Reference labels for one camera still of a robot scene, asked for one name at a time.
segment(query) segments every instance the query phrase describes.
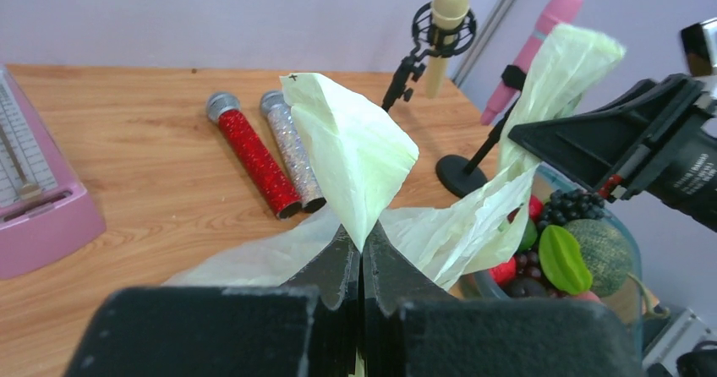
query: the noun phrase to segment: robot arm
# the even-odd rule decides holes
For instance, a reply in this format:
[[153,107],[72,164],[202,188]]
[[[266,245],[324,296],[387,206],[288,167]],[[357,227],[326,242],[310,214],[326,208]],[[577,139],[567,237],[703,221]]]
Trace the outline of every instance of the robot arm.
[[643,191],[717,232],[717,19],[681,31],[692,76],[644,79],[595,111],[517,125],[508,137],[610,202]]

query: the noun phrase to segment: silver glitter microphone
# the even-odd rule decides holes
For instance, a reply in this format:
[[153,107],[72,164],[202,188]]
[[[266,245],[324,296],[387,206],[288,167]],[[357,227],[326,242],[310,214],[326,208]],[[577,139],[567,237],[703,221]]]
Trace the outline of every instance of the silver glitter microphone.
[[265,93],[261,97],[260,109],[261,114],[271,126],[271,132],[282,153],[289,177],[301,196],[304,212],[318,211],[324,206],[326,200],[321,193],[319,183],[316,182],[314,170],[311,169],[309,154],[306,153],[296,127],[293,125],[291,110],[284,101],[283,93],[279,90]]

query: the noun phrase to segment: glass bowl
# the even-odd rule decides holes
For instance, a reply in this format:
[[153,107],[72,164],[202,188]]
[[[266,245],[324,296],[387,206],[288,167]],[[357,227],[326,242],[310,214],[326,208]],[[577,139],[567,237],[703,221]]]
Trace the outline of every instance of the glass bowl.
[[[562,174],[554,169],[541,165],[535,174],[533,184],[533,195],[540,200],[546,200],[550,197],[550,193],[557,189],[570,191],[579,188],[575,183],[568,180]],[[642,278],[642,263],[640,260],[640,250],[632,234],[627,230],[625,225],[620,222],[608,209],[605,209],[605,218],[613,227],[617,228],[626,237],[632,248],[632,273],[638,279]],[[508,297],[498,284],[490,277],[487,270],[477,271],[461,277],[458,282],[461,294],[466,299],[511,299]],[[602,298],[609,308],[613,310],[626,325],[628,333],[631,334],[634,342],[636,353],[642,352],[642,314],[643,314],[643,296],[629,277],[626,279],[620,291],[615,294]]]

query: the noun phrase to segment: wooden tabletop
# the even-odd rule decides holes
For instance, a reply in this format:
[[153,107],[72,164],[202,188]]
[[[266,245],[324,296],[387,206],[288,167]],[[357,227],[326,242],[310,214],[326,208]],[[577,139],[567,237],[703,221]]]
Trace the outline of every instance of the wooden tabletop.
[[[226,90],[278,159],[259,100],[288,71],[10,66],[107,220],[107,232],[76,253],[0,281],[0,375],[60,375],[88,319],[111,292],[160,284],[242,242],[296,226],[275,219],[205,115]],[[390,74],[326,73],[380,104]],[[446,154],[471,156],[489,129],[446,80],[439,98],[418,85],[391,116],[420,148],[392,207],[447,207],[436,179]],[[495,154],[483,165],[495,175]]]

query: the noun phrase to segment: black microphone stand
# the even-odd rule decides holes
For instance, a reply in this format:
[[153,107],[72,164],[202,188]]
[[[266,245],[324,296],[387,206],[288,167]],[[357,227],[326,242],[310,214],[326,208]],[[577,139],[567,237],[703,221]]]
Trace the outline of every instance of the black microphone stand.
[[[523,91],[525,76],[526,74],[518,66],[511,64],[503,71],[501,79],[506,86],[518,91]],[[488,183],[488,178],[485,176],[485,173],[478,168],[478,164],[480,164],[488,155],[488,152],[493,149],[493,146],[498,144],[498,141],[501,139],[503,127],[506,126],[506,121],[516,103],[517,99],[511,107],[507,109],[506,113],[503,114],[501,120],[490,130],[488,139],[486,139],[478,151],[475,152],[471,160],[463,156],[448,155],[443,156],[435,164],[436,176],[438,176],[441,184],[443,184],[448,191],[451,191],[452,194],[463,198]]]
[[[411,79],[418,82],[425,71],[425,64],[421,63],[427,56],[430,57],[453,57],[457,56],[473,44],[477,24],[475,16],[470,9],[463,18],[463,22],[456,28],[451,30],[443,30],[433,25],[433,16],[431,15],[430,3],[426,3],[413,16],[411,24],[411,36],[413,37],[413,50],[401,60],[401,64],[393,74],[391,84],[388,91],[383,97],[381,108],[388,112],[393,104],[399,98],[408,102],[413,95],[413,89],[407,87],[407,82]],[[453,41],[444,44],[447,37],[453,36]]]

